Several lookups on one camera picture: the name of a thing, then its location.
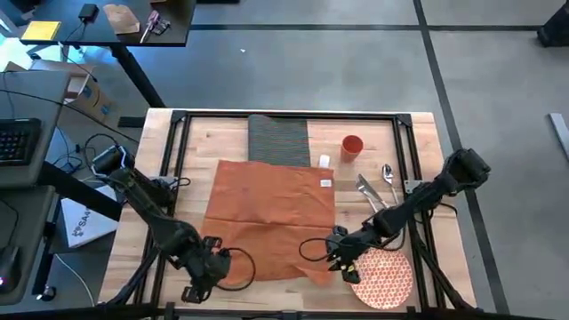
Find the yellow sticky note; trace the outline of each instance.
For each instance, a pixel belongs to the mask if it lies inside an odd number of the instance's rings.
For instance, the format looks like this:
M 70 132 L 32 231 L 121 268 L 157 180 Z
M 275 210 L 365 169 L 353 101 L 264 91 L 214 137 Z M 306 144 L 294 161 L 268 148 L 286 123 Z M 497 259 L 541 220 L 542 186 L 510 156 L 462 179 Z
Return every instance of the yellow sticky note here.
M 53 40 L 61 21 L 31 21 L 22 40 Z

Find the computer keyboard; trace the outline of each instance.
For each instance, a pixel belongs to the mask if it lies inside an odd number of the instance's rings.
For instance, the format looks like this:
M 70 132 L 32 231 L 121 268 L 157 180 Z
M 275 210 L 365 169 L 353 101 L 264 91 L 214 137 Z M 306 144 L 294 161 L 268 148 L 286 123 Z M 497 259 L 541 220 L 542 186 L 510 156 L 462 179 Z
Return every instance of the computer keyboard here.
M 41 130 L 36 118 L 0 120 L 0 166 L 28 165 Z

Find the gray striped cloth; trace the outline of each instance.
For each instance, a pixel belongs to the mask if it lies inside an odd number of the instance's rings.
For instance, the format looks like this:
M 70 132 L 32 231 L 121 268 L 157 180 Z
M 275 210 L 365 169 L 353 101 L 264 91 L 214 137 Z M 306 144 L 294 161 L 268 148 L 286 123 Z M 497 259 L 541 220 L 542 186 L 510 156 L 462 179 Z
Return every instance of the gray striped cloth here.
M 249 160 L 310 167 L 306 120 L 249 116 Z

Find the red cup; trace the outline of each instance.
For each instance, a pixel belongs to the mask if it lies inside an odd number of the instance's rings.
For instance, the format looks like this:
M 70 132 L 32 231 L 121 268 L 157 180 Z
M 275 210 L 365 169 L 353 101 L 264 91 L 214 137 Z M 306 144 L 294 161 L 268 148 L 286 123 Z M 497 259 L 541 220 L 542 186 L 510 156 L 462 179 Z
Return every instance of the red cup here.
M 349 135 L 341 142 L 340 157 L 343 163 L 353 162 L 364 149 L 364 142 L 355 135 Z

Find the orange patterned plate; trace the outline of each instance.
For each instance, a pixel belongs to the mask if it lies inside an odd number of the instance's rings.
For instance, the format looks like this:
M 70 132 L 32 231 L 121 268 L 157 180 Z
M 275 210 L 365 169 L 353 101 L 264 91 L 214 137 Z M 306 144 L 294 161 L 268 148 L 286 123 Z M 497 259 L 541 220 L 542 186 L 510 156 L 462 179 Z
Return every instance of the orange patterned plate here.
M 401 252 L 370 249 L 356 260 L 356 268 L 362 281 L 351 287 L 366 305 L 377 309 L 395 308 L 409 297 L 413 272 Z

